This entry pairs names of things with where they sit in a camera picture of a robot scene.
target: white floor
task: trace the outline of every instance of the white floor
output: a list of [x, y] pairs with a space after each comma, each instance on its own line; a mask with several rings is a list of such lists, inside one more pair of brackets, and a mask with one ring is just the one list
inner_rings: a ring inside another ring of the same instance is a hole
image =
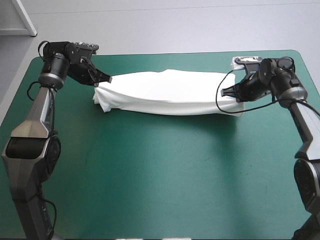
[[100, 55], [293, 49], [320, 90], [320, 0], [22, 3], [38, 35], [0, 36], [0, 123], [42, 40], [97, 43]]

